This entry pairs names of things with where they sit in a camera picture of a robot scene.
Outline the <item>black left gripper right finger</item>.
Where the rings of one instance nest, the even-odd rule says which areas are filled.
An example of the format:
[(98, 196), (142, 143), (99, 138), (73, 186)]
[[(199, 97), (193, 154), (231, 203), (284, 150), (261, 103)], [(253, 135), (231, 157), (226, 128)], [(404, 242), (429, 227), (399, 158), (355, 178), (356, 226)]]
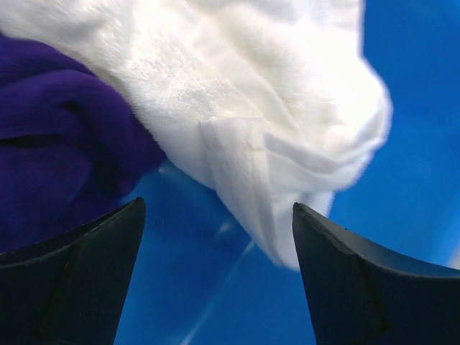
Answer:
[(459, 342), (458, 270), (392, 251), (302, 203), (293, 236), (318, 344)]

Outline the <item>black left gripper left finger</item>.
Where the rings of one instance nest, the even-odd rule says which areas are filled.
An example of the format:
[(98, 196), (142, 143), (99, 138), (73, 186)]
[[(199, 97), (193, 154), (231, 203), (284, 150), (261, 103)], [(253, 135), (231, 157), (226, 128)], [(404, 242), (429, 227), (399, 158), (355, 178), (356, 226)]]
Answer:
[(2, 344), (112, 344), (146, 219), (142, 198), (1, 254)]

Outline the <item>white towel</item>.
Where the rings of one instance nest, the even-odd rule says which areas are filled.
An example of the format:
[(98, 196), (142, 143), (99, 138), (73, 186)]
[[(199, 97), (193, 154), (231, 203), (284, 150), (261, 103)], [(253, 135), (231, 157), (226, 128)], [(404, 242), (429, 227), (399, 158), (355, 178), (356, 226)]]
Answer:
[(386, 142), (363, 1), (3, 1), (1, 31), (120, 91), (170, 161), (297, 270), (292, 207), (327, 215)]

